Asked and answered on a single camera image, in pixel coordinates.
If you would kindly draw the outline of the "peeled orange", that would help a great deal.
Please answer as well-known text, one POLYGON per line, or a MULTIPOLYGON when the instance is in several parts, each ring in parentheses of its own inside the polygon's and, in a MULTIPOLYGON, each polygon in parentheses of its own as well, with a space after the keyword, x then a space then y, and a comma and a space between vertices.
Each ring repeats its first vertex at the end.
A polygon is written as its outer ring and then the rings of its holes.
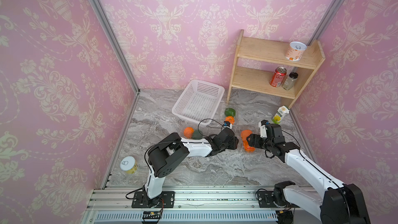
POLYGON ((256 150, 254 147, 249 146, 247 141, 243 142, 243 146, 246 152, 254 152, 256 150))
POLYGON ((242 139, 243 141, 247 141, 247 138, 248 138, 251 134, 252 134, 252 131, 251 131, 251 130, 243 130, 243 131, 240 133, 240 136, 241 136, 241 139, 242 139))

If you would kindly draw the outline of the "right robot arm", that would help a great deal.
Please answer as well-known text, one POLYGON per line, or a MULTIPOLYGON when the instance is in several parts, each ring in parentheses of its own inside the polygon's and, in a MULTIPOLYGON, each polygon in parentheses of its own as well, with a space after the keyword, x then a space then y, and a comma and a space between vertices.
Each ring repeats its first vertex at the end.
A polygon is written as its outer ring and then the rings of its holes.
POLYGON ((274 186, 273 202, 280 207, 298 206, 323 224, 369 224, 371 222, 361 189, 346 184, 314 163, 299 145, 286 142, 281 126, 263 120, 260 134, 245 138, 250 147, 271 153, 298 172, 315 189, 316 194, 302 190, 292 181, 274 186))

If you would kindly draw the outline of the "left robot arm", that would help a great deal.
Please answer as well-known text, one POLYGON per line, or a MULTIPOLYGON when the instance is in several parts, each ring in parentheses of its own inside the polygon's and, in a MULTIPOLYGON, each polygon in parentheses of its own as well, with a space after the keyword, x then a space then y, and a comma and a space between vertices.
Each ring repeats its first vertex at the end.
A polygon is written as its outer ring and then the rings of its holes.
POLYGON ((236 150, 237 146, 238 138, 230 128, 200 140, 182 138, 176 132, 170 134, 146 151, 150 172, 143 191, 147 199, 157 199, 161 195, 166 176, 187 157, 212 157, 226 150, 236 150))

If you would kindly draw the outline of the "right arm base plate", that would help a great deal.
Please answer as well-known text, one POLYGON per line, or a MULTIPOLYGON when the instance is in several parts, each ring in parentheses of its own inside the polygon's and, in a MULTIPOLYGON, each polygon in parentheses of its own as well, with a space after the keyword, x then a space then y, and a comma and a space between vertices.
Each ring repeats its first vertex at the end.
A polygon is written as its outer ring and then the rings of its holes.
POLYGON ((296 205, 290 203, 278 204, 275 201, 273 192, 264 189, 257 190, 255 193, 255 197, 258 201, 259 208, 283 208, 290 210, 294 207, 297 207, 296 205))

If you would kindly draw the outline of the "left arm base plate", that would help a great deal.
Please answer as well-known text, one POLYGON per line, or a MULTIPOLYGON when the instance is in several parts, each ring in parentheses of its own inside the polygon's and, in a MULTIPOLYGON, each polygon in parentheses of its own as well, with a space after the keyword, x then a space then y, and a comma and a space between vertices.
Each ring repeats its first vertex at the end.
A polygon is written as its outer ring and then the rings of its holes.
POLYGON ((153 199, 150 199, 143 191, 134 193, 132 200, 132 208, 173 208, 175 200, 174 191, 163 191, 161 194, 153 199))

